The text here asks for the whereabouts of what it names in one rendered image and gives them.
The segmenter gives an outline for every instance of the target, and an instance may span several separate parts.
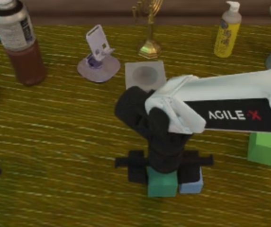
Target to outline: yellow glue bottle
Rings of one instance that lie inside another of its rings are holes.
[[[240,3],[237,1],[226,3],[230,5],[230,8],[222,15],[214,49],[215,55],[220,58],[228,58],[231,55],[242,22],[242,16],[239,13]]]

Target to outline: brown bottle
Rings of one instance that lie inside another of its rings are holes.
[[[46,78],[31,19],[20,0],[0,0],[0,40],[21,84],[32,86]]]

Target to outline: bottle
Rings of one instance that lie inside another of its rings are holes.
[[[33,86],[46,78],[30,16],[20,0],[0,0],[0,41],[21,84]]]
[[[222,15],[214,48],[215,55],[220,58],[228,58],[231,55],[242,22],[242,16],[239,13],[240,3],[237,1],[226,3],[230,5],[230,9]]]

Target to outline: red x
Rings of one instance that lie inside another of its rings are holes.
[[[247,114],[247,116],[252,116],[252,120],[255,120],[255,119],[257,119],[257,120],[261,120],[261,117],[259,116],[259,114],[258,114],[258,111],[257,110],[249,110],[248,111],[248,114]]]

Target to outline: green cube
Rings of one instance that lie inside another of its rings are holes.
[[[247,160],[271,166],[271,133],[251,133]]]
[[[147,167],[148,197],[174,197],[178,190],[177,171],[161,174]]]

